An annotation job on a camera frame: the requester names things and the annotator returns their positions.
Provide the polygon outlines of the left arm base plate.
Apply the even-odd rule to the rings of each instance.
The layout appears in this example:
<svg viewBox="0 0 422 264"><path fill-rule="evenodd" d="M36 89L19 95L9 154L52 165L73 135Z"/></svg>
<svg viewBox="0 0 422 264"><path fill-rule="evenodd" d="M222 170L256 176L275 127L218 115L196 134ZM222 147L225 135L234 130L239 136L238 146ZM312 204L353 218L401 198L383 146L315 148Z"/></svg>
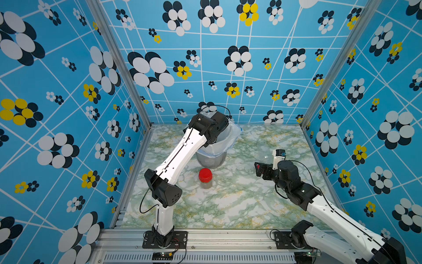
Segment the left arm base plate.
<svg viewBox="0 0 422 264"><path fill-rule="evenodd" d="M143 249L185 249L188 240L187 231L172 231L166 236L158 232L144 233Z"/></svg>

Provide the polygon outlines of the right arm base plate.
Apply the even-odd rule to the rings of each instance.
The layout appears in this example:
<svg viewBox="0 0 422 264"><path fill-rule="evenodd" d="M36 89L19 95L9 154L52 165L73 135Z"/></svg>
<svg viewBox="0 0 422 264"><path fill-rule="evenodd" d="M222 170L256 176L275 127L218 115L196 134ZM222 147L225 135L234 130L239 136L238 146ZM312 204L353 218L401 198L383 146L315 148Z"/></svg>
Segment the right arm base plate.
<svg viewBox="0 0 422 264"><path fill-rule="evenodd" d="M300 246L294 245L291 232L271 231L270 238L274 241L276 248L279 250L314 250L313 247L306 243L303 243Z"/></svg>

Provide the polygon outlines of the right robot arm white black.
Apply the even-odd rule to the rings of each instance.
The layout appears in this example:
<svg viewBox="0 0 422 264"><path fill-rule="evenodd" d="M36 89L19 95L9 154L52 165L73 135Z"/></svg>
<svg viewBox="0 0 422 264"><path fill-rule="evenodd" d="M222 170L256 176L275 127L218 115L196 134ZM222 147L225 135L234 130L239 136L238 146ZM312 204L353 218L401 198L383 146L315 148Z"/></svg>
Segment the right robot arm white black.
<svg viewBox="0 0 422 264"><path fill-rule="evenodd" d="M321 250L343 264L405 264L404 246L395 238L388 239L359 224L331 203L321 190L301 180L292 161L277 165L255 163L257 177L273 181L286 193L286 198L317 217L340 239L329 235L309 221L302 220L291 230L292 245Z"/></svg>

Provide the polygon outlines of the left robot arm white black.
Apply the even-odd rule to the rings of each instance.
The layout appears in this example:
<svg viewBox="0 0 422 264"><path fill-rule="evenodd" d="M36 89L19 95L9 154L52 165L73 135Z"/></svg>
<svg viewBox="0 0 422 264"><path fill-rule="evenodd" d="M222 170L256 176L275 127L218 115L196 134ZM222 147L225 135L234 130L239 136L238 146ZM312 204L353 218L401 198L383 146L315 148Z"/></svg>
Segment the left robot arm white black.
<svg viewBox="0 0 422 264"><path fill-rule="evenodd" d="M171 154L156 169L146 170L144 177L157 204L152 233L160 247L168 247L173 238L173 206L182 196L176 185L180 173L193 155L201 147L214 144L228 125L228 119L220 112L211 117L200 113L193 116Z"/></svg>

